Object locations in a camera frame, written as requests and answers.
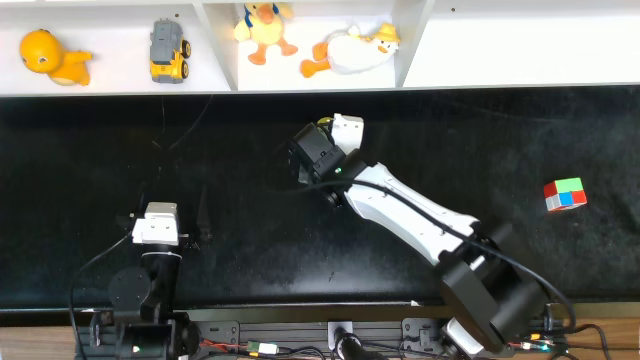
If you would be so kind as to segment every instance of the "duck beak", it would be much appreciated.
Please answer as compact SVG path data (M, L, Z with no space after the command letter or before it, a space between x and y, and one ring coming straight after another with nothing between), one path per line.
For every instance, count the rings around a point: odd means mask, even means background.
M275 16L276 14L273 13L273 5L264 4L258 8L258 19L267 25L273 22Z

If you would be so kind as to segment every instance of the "white duck plush toy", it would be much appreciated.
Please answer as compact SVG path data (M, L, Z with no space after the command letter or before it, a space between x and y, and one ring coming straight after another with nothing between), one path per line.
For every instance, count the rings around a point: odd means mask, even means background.
M357 26L348 32L340 31L329 36L326 42L313 47L313 59L300 64L300 72L310 78L318 71L333 70L338 74L356 74L384 64L398 51L400 39L396 28L382 24L380 31L371 37L360 35Z

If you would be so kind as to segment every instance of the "yellow toy truck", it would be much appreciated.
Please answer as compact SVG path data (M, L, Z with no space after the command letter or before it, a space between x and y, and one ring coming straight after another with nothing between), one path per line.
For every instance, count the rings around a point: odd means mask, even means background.
M158 83L178 84L189 76L185 59L191 56L191 44L184 39L179 24L156 21L151 33L151 78Z

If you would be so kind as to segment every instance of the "black tabletop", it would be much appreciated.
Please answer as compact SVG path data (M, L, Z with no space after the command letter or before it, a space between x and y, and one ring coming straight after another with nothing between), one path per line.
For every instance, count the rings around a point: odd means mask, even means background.
M318 193L265 190L295 186L274 149L334 112L365 119L371 164L457 212L513 222L574 300L639 297L636 87L218 95L189 132L208 100L0 100L0 308L64 307L72 274L122 237L118 216L141 194L178 203L188 224L203 186L213 239L184 253L180 307L439 302L430 267L384 228ZM548 214L543 186L569 177L589 204ZM78 305L106 305L111 276L139 256L126 244L90 268Z

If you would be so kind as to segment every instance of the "toy wheel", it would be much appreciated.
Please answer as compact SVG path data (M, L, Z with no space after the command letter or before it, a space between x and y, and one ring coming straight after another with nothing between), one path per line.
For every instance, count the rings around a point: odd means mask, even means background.
M187 40L182 40L182 56L188 59L191 56L191 44Z
M187 65L186 61L182 62L182 78L186 79L189 76L189 65Z

